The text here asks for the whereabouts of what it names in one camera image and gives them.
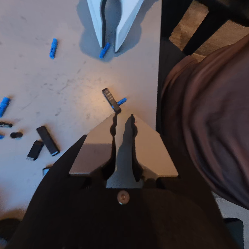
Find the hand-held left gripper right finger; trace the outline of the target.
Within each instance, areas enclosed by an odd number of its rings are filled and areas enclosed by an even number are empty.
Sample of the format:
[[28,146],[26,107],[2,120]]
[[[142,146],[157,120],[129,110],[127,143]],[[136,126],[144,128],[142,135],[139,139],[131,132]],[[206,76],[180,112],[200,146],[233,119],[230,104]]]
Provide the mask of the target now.
[[160,134],[134,114],[131,114],[131,129],[132,171],[136,182],[178,177]]

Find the white desk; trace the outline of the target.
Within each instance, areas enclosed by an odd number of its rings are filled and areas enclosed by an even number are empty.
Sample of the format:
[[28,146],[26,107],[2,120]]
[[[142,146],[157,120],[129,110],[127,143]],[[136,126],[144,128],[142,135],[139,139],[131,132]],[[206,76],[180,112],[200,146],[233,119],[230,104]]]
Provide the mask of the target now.
[[[107,1],[103,59],[86,1],[1,1],[1,100],[11,102],[1,128],[1,219],[22,219],[53,164],[76,141],[113,113],[102,94],[109,88],[122,111],[156,126],[161,1],[144,1],[120,51],[114,53],[120,2]],[[53,38],[55,58],[49,57]],[[26,157],[45,126],[60,153],[45,144],[35,161]],[[12,132],[23,137],[12,139]]]

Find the person's brown sweater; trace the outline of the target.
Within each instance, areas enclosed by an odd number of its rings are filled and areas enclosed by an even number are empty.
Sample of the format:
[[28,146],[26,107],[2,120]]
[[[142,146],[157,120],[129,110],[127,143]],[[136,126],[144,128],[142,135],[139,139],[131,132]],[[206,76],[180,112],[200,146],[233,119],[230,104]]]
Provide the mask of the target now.
[[163,77],[161,132],[211,190],[249,207],[249,37]]

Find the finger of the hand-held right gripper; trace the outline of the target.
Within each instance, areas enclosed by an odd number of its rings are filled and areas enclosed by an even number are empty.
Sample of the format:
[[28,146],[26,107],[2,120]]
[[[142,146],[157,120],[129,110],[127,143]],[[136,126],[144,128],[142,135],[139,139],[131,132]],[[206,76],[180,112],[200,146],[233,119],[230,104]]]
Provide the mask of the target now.
[[92,18],[95,34],[101,48],[105,46],[106,20],[105,5],[106,0],[87,0],[90,15]]
[[121,18],[116,29],[114,53],[125,41],[144,0],[121,0]]

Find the black metal frame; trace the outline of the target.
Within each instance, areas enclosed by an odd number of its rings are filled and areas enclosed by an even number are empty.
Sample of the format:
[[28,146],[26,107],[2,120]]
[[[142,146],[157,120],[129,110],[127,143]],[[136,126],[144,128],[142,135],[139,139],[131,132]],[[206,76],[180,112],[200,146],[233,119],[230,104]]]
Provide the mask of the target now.
[[[248,0],[198,0],[198,2],[208,8],[208,14],[184,47],[183,53],[186,56],[193,54],[228,20],[248,27]],[[161,37],[169,39],[191,3],[192,0],[162,1]]]

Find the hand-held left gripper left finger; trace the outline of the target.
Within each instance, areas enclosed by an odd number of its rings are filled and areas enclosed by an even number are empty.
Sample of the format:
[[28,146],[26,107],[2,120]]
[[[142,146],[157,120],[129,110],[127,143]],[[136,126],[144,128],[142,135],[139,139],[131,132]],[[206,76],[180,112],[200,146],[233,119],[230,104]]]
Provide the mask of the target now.
[[117,114],[111,114],[86,136],[86,139],[69,171],[71,176],[92,176],[101,172],[107,180],[116,166]]

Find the long black toy beam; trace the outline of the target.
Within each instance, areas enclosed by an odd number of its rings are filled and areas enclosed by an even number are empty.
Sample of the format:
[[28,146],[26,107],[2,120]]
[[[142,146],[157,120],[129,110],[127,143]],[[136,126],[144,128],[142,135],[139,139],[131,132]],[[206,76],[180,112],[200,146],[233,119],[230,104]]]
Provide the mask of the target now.
[[117,103],[117,101],[114,99],[113,95],[111,94],[110,90],[108,88],[105,88],[102,90],[102,94],[106,98],[107,102],[109,103],[110,107],[113,109],[113,111],[116,114],[121,113],[120,105]]
[[51,156],[55,156],[60,153],[60,150],[54,140],[52,139],[50,133],[45,126],[40,126],[36,129],[40,138],[44,142],[46,148],[48,149]]

